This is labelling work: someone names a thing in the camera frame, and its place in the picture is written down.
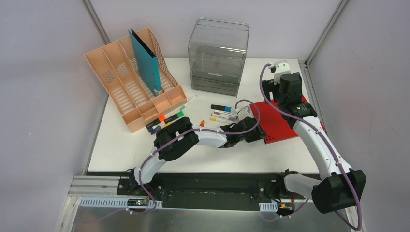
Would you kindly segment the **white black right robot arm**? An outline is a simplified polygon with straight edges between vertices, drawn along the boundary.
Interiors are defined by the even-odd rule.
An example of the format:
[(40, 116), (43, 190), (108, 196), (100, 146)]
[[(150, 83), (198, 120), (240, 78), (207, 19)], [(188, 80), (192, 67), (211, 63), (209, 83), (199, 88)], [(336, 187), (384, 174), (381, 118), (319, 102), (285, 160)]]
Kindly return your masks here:
[(313, 106), (303, 99), (300, 74), (284, 74), (278, 81), (261, 80), (260, 89), (265, 102), (282, 115), (304, 142), (320, 174), (316, 180), (286, 172), (283, 180), (274, 185), (276, 195), (287, 198), (294, 192), (310, 198), (323, 214), (353, 206), (361, 214), (366, 175), (353, 169), (332, 145)]

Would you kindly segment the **red folder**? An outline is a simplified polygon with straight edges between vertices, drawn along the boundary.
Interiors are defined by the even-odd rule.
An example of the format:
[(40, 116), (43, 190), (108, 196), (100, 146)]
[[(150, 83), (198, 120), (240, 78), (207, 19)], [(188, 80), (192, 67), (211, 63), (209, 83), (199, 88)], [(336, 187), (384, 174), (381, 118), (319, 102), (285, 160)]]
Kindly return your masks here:
[(288, 122), (282, 118), (282, 114), (274, 110), (269, 104), (260, 101), (255, 105), (261, 113), (260, 123), (251, 132), (247, 142), (263, 139), (265, 144), (270, 144), (298, 137)]

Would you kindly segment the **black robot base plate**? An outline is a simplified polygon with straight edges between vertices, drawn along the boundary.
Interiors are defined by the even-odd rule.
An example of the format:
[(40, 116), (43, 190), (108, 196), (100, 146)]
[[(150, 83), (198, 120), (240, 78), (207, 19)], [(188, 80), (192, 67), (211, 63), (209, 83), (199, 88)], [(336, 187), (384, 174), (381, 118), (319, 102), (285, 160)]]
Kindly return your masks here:
[(117, 195), (148, 193), (164, 208), (257, 211), (260, 203), (301, 200), (277, 184), (278, 173), (156, 173), (145, 184), (146, 191), (127, 174), (121, 178)]

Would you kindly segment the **teal folder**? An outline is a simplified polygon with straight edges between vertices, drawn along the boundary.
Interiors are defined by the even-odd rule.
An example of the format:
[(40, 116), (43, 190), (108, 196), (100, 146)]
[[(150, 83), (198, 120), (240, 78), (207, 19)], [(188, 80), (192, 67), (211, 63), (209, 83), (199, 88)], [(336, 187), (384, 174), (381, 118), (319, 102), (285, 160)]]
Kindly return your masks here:
[(151, 93), (156, 97), (162, 93), (157, 56), (133, 29), (129, 30), (129, 36), (140, 77)]

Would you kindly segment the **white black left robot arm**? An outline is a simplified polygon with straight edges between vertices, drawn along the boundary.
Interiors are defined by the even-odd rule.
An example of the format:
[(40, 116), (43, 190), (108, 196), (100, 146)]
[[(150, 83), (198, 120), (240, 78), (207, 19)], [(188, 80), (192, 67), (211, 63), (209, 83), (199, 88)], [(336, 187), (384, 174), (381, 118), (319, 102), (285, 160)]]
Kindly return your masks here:
[(139, 167), (127, 171), (129, 189), (135, 195), (143, 195), (147, 184), (166, 162), (182, 157), (196, 145), (231, 148), (241, 141), (251, 143), (265, 136), (266, 132), (254, 117), (248, 116), (217, 128), (194, 125), (188, 117), (183, 117), (159, 130), (147, 158)]

